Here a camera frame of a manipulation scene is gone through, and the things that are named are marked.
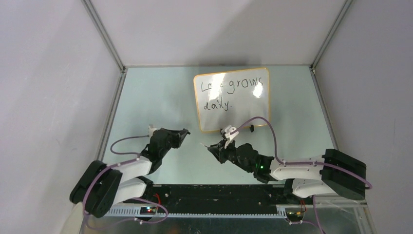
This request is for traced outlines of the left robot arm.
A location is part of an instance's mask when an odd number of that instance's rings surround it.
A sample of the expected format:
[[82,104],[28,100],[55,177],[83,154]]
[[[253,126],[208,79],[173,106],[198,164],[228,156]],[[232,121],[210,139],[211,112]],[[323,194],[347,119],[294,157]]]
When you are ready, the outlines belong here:
[[149,143],[134,158],[108,165],[101,160],[90,163],[72,189],[69,200],[81,203],[85,215],[103,217],[120,202],[137,198],[142,203],[152,201],[154,190],[147,175],[160,168],[171,149],[178,149],[190,132],[149,127]]

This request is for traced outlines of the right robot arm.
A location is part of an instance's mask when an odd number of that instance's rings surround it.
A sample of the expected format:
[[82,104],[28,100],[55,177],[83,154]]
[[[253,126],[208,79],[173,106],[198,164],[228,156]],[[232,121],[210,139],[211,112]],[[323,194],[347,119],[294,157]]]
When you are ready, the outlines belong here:
[[267,184],[285,181],[283,197],[295,204],[302,198],[314,195],[337,194],[350,200],[364,200],[371,188],[366,180],[367,166],[336,149],[308,161],[278,162],[273,156],[264,156],[249,143],[236,147],[224,141],[207,146],[207,150],[221,163],[230,162]]

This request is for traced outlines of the yellow framed whiteboard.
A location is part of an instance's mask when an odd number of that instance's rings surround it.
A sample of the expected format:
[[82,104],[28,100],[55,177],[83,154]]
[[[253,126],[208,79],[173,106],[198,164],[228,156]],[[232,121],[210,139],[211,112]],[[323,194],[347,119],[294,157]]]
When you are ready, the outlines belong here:
[[209,74],[193,79],[198,124],[201,132],[215,132],[228,125],[263,126],[270,120],[270,73],[250,68]]

